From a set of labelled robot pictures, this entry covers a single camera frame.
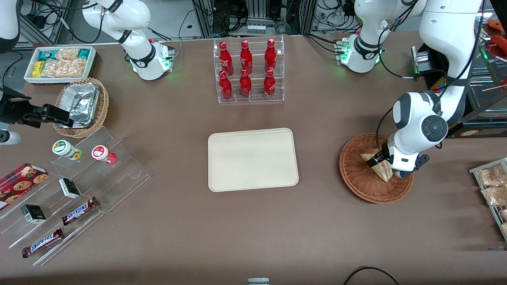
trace red cookie box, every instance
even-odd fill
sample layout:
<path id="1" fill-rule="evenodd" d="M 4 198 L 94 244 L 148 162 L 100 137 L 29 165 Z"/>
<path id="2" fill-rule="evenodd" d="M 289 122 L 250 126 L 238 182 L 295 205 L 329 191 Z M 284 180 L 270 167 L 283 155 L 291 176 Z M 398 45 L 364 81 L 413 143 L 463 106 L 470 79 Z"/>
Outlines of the red cookie box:
<path id="1" fill-rule="evenodd" d="M 0 210 L 49 177 L 46 170 L 24 163 L 0 179 Z"/>

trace snickers bar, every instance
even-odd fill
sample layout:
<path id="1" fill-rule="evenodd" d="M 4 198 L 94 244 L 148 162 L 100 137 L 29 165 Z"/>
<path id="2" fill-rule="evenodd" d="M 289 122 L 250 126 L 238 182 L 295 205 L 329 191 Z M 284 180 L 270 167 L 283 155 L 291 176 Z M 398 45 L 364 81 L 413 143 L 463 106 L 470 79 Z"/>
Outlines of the snickers bar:
<path id="1" fill-rule="evenodd" d="M 70 214 L 63 217 L 62 218 L 63 225 L 66 226 L 66 225 L 70 224 L 71 222 L 73 222 L 74 220 L 77 220 L 84 213 L 86 213 L 89 209 L 91 209 L 92 207 L 95 207 L 96 205 L 98 205 L 98 201 L 95 198 L 95 196 L 93 196 L 93 198 L 88 200 L 86 203 L 81 205 L 79 208 L 75 209 L 74 211 L 70 212 Z"/>
<path id="2" fill-rule="evenodd" d="M 37 243 L 32 244 L 32 246 L 28 246 L 23 248 L 23 251 L 21 252 L 23 258 L 27 258 L 31 256 L 36 251 L 40 250 L 41 248 L 49 245 L 50 243 L 58 240 L 63 239 L 63 231 L 61 228 L 58 228 L 54 233 L 48 235 L 47 237 L 39 240 Z"/>

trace small bottle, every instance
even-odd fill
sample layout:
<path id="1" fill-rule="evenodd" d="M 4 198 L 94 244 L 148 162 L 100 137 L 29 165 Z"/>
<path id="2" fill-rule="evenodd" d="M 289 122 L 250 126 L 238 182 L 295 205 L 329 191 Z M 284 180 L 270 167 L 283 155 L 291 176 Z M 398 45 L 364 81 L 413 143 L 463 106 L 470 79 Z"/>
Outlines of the small bottle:
<path id="1" fill-rule="evenodd" d="M 252 59 L 252 51 L 248 47 L 248 41 L 241 41 L 241 54 L 239 55 L 241 59 L 241 68 L 246 69 L 248 74 L 252 74 L 254 72 L 254 62 Z"/>
<path id="2" fill-rule="evenodd" d="M 222 93 L 222 97 L 225 101 L 232 100 L 232 85 L 231 81 L 227 78 L 227 74 L 225 71 L 221 70 L 220 73 L 220 92 Z"/>
<path id="3" fill-rule="evenodd" d="M 231 53 L 227 50 L 227 44 L 225 42 L 220 42 L 219 47 L 222 70 L 225 70 L 228 76 L 232 76 L 234 74 L 234 68 L 232 67 Z"/>
<path id="4" fill-rule="evenodd" d="M 53 153 L 59 156 L 68 157 L 70 160 L 78 160 L 83 152 L 68 141 L 61 139 L 53 144 Z"/>
<path id="5" fill-rule="evenodd" d="M 239 85 L 241 86 L 241 96 L 245 99 L 250 98 L 252 94 L 252 80 L 250 79 L 250 76 L 248 76 L 248 71 L 245 68 L 241 70 Z"/>
<path id="6" fill-rule="evenodd" d="M 264 78 L 264 98 L 267 100 L 273 99 L 275 96 L 275 78 L 273 77 L 273 70 L 269 69 L 266 72 L 266 78 Z"/>
<path id="7" fill-rule="evenodd" d="M 269 69 L 275 70 L 276 67 L 276 50 L 275 50 L 275 40 L 268 40 L 268 48 L 266 49 L 266 53 L 264 54 L 264 69 L 268 72 Z"/>
<path id="8" fill-rule="evenodd" d="M 92 150 L 92 157 L 96 160 L 103 161 L 107 164 L 113 164 L 116 162 L 116 154 L 109 151 L 105 146 L 96 146 Z"/>

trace small black box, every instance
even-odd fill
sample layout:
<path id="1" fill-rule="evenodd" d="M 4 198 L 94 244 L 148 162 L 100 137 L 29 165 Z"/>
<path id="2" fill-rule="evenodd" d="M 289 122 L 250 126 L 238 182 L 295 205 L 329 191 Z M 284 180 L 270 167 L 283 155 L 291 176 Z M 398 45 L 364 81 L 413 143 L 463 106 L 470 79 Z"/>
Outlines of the small black box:
<path id="1" fill-rule="evenodd" d="M 46 220 L 40 206 L 25 204 L 21 207 L 21 212 L 27 222 L 32 224 L 41 224 Z"/>
<path id="2" fill-rule="evenodd" d="M 60 188 L 66 197 L 77 199 L 81 195 L 79 193 L 79 189 L 76 187 L 76 184 L 74 184 L 74 181 L 68 178 L 62 178 L 58 181 L 58 183 L 60 183 Z"/>

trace aluminum foil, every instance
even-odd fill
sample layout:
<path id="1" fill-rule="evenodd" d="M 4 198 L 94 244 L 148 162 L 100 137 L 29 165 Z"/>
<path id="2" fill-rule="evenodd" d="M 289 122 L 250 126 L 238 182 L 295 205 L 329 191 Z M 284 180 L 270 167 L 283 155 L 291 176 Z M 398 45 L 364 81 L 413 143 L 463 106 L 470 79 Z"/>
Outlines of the aluminum foil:
<path id="1" fill-rule="evenodd" d="M 100 88 L 93 83 L 69 85 L 63 91 L 59 108 L 68 111 L 74 120 L 73 128 L 89 128 L 97 109 Z"/>

